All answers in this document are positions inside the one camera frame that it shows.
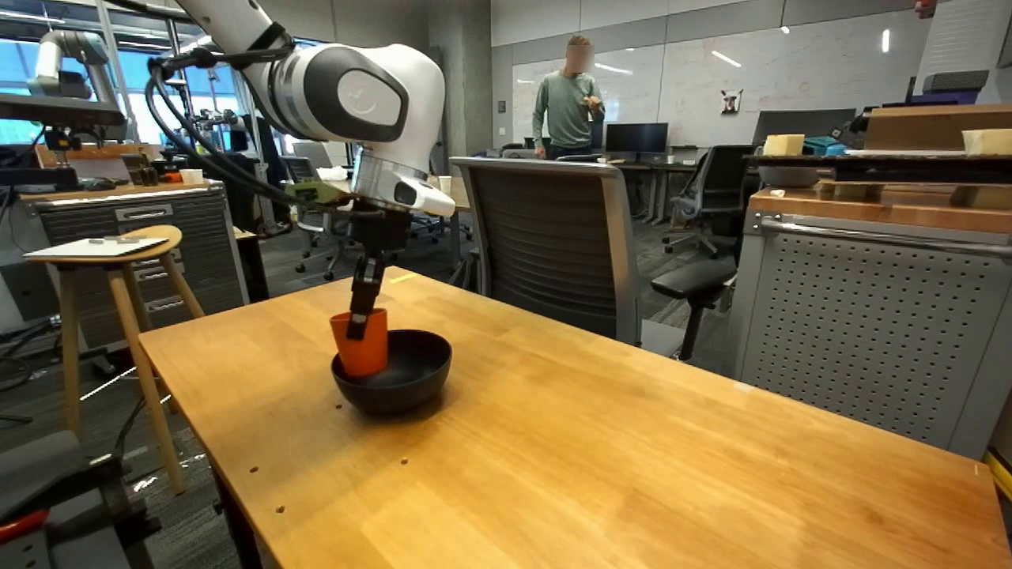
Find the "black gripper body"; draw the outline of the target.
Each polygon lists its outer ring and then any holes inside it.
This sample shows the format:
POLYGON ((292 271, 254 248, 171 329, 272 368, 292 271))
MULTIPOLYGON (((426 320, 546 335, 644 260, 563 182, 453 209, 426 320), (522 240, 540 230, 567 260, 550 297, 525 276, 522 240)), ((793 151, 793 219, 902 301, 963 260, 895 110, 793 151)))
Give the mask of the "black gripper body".
POLYGON ((404 209, 357 203, 350 209, 350 240, 364 251, 360 261, 386 267, 408 242, 411 216, 404 209))

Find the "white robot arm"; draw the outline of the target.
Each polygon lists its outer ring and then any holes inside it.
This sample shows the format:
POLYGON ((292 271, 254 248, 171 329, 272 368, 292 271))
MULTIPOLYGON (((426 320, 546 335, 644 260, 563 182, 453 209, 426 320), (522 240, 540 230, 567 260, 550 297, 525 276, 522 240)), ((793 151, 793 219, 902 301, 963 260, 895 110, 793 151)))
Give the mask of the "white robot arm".
POLYGON ((357 261, 342 335, 360 342, 376 312, 382 269, 404 242, 411 213, 448 219, 456 203, 426 182, 446 108, 437 60, 408 44, 299 46, 258 0, 177 0, 183 14, 232 56, 263 117, 302 138, 355 141, 357 261))

